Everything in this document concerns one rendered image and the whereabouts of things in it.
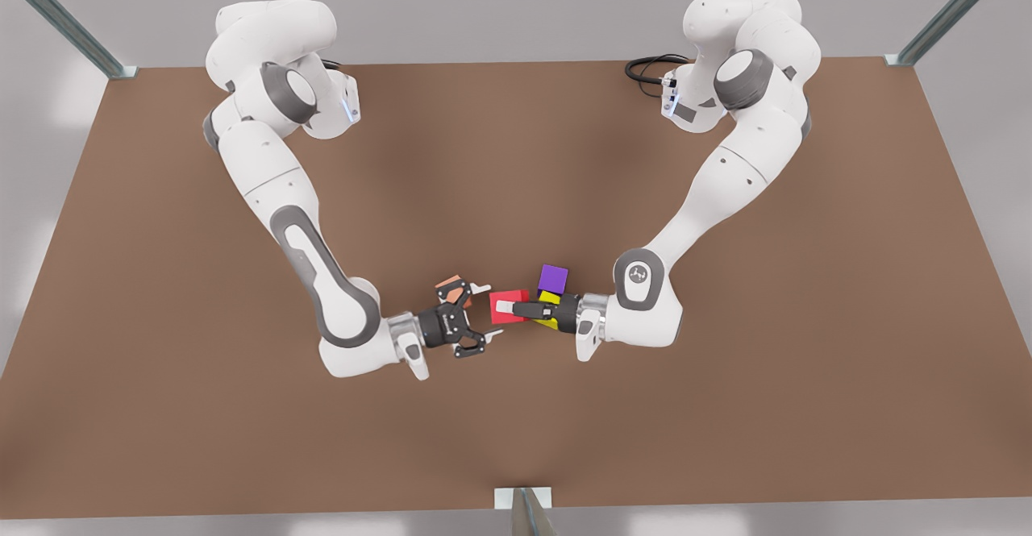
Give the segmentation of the orange wooden cube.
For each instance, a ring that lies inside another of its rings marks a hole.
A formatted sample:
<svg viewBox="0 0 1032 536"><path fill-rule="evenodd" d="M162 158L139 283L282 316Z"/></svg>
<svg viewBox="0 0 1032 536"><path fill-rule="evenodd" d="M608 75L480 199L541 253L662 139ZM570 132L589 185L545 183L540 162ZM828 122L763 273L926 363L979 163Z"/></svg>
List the orange wooden cube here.
<svg viewBox="0 0 1032 536"><path fill-rule="evenodd" d="M472 304L472 294L467 294L467 290L471 290L471 286L465 279L458 275L451 276L450 279L436 285L439 302L448 302L448 304L453 305L462 302L461 308L464 309Z"/></svg>

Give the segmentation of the red wooden cube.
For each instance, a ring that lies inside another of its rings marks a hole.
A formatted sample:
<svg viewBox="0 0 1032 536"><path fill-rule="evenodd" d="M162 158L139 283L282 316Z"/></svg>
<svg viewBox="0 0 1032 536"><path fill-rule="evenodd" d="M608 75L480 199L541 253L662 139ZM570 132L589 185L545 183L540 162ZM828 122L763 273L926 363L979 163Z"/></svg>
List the red wooden cube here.
<svg viewBox="0 0 1032 536"><path fill-rule="evenodd" d="M530 299L530 291L526 289L490 291L488 295L490 302L490 318L493 324L527 322L528 318L513 314L512 305L515 304L515 302L528 302Z"/></svg>

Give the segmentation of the silver frame post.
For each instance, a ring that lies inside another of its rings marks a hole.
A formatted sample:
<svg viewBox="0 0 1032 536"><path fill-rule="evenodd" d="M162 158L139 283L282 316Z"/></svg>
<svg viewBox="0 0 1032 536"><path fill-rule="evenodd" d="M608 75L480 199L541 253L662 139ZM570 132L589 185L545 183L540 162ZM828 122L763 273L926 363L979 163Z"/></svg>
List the silver frame post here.
<svg viewBox="0 0 1032 536"><path fill-rule="evenodd" d="M948 0L904 48L896 54L884 55L888 67L913 67L932 48L935 48L959 20L964 18L980 0Z"/></svg>
<svg viewBox="0 0 1032 536"><path fill-rule="evenodd" d="M91 33L80 25L58 0L25 0L38 14L66 38L96 69L110 80L128 80L137 76L136 66L125 65L114 58Z"/></svg>
<svg viewBox="0 0 1032 536"><path fill-rule="evenodd" d="M511 511L511 536L557 536L546 514L552 508L552 488L494 488L493 496L495 509Z"/></svg>

